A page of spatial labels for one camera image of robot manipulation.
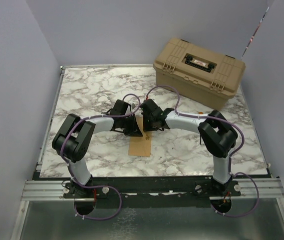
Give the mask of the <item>metal sheet front shelf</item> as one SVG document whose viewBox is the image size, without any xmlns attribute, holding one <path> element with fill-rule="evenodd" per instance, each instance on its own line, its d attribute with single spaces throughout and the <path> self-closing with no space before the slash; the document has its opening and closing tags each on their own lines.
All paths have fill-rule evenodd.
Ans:
<svg viewBox="0 0 284 240">
<path fill-rule="evenodd" d="M 211 208 L 124 208 L 117 217 L 93 221 L 76 216 L 70 202 L 32 202 L 23 240 L 284 240 L 275 199 L 250 215 L 223 217 Z"/>
</svg>

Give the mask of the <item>tan plastic tool case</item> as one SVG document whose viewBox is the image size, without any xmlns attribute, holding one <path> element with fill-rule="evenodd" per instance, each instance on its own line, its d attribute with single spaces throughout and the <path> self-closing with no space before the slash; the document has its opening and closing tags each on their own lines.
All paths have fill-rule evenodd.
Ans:
<svg viewBox="0 0 284 240">
<path fill-rule="evenodd" d="M 246 65 L 232 56 L 172 38 L 153 62 L 156 85 L 220 111 L 239 88 Z"/>
</svg>

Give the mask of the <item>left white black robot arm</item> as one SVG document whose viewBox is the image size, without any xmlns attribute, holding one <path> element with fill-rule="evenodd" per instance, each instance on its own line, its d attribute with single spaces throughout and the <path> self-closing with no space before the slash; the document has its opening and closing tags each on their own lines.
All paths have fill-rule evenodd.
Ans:
<svg viewBox="0 0 284 240">
<path fill-rule="evenodd" d="M 114 106 L 98 115 L 80 117 L 70 113 L 62 123 L 53 141 L 52 148 L 66 162 L 70 179 L 63 185 L 65 199 L 87 199 L 103 189 L 114 190 L 117 194 L 134 192 L 123 181 L 97 181 L 85 163 L 92 136 L 101 132 L 116 132 L 129 137 L 141 137 L 136 112 L 140 106 L 132 107 L 124 99 L 118 99 Z"/>
</svg>

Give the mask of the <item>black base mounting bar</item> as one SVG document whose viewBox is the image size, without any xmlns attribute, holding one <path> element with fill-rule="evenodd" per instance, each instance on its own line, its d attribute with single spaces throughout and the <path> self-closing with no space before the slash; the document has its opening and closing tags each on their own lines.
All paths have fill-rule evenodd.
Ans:
<svg viewBox="0 0 284 240">
<path fill-rule="evenodd" d="M 129 184 L 134 192 L 117 194 L 114 190 L 103 189 L 90 198 L 64 198 L 63 185 L 69 182 L 62 180 L 33 180 L 25 184 L 24 199 L 30 201 L 75 201 L 84 206 L 99 208 L 169 208 L 197 207 L 208 208 L 214 200 L 234 200 L 243 197 L 244 179 L 230 181 L 227 191 L 217 194 L 212 191 L 212 178 L 204 177 L 95 177 L 97 181 L 123 181 Z"/>
</svg>

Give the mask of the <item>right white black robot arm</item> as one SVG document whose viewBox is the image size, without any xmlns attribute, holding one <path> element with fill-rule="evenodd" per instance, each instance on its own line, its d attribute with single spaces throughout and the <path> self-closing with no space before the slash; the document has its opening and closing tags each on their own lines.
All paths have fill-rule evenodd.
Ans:
<svg viewBox="0 0 284 240">
<path fill-rule="evenodd" d="M 213 156 L 212 192 L 222 196 L 229 190 L 232 180 L 230 155 L 238 134 L 219 111 L 210 114 L 176 113 L 173 108 L 162 110 L 151 99 L 145 100 L 140 107 L 146 132 L 179 129 L 199 134 Z"/>
</svg>

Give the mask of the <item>brown paper envelope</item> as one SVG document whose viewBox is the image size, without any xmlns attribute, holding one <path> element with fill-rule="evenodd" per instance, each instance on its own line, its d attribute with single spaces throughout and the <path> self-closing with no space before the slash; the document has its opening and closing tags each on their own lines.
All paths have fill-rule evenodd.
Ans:
<svg viewBox="0 0 284 240">
<path fill-rule="evenodd" d="M 150 157 L 151 145 L 152 145 L 152 133 L 144 132 L 143 130 L 143 118 L 138 116 L 136 118 L 138 127 L 142 132 L 142 137 L 131 137 L 128 149 L 129 156 L 136 157 Z"/>
</svg>

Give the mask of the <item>aluminium table frame rail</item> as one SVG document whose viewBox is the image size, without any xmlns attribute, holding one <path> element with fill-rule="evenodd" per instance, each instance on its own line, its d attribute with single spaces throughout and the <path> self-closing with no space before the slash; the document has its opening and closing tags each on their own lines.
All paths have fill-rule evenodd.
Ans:
<svg viewBox="0 0 284 240">
<path fill-rule="evenodd" d="M 222 113 L 244 133 L 233 156 L 238 176 L 219 200 L 231 208 L 223 217 L 208 193 L 212 156 L 197 134 L 156 131 L 149 157 L 130 156 L 119 132 L 93 136 L 85 156 L 96 193 L 71 187 L 66 163 L 51 147 L 69 113 L 86 117 L 109 110 L 118 99 L 136 104 L 145 95 L 172 108 L 177 97 L 155 88 L 150 65 L 67 67 L 54 93 L 36 172 L 25 183 L 13 239 L 20 240 L 284 240 L 284 189 L 264 161 L 244 96 L 238 92 Z"/>
</svg>

